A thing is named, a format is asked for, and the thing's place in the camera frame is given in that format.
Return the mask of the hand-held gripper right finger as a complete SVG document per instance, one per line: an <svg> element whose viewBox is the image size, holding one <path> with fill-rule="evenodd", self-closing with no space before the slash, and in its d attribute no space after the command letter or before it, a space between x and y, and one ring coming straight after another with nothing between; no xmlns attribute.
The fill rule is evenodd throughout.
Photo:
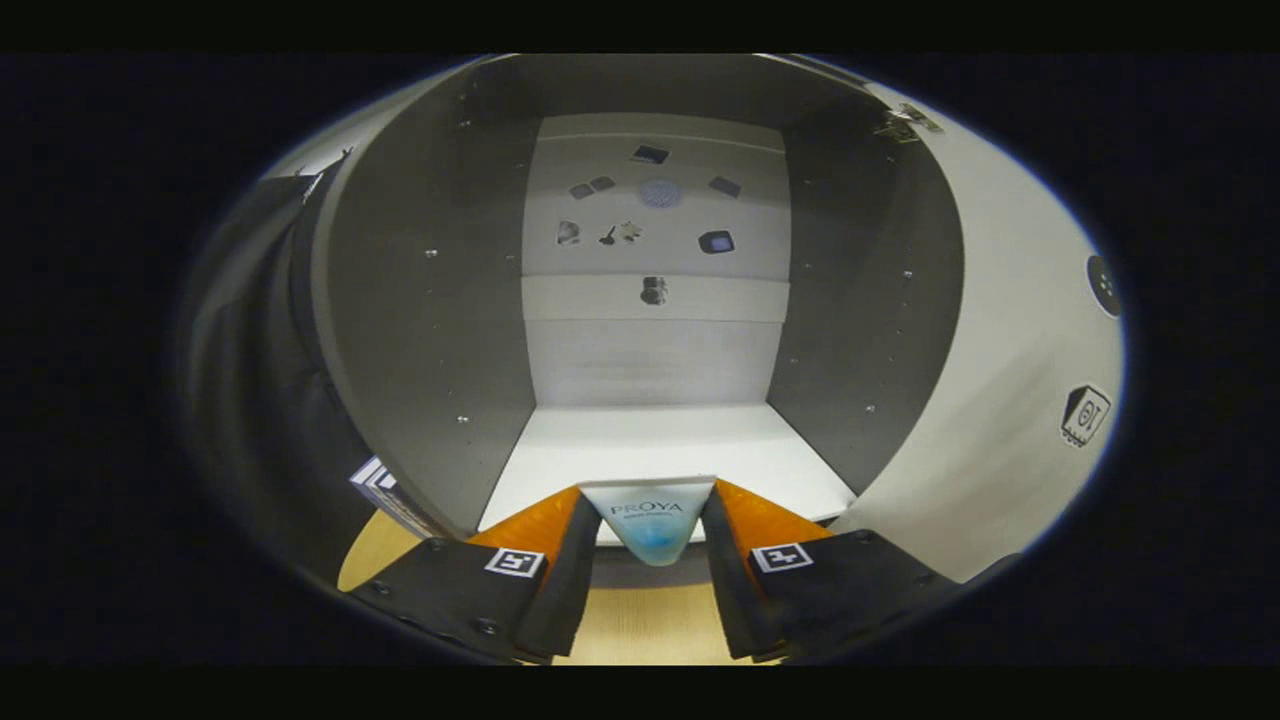
<svg viewBox="0 0 1280 720"><path fill-rule="evenodd" d="M732 659L815 662L858 651L963 588L874 530L832 532L723 479L701 524Z"/></svg>

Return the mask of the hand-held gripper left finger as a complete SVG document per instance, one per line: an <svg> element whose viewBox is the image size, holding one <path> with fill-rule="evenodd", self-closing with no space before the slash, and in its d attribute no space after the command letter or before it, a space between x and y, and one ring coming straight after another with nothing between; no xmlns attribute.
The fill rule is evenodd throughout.
<svg viewBox="0 0 1280 720"><path fill-rule="evenodd" d="M420 538L378 511L346 552L343 591L470 661L549 665L573 648L600 524L577 486L465 538Z"/></svg>

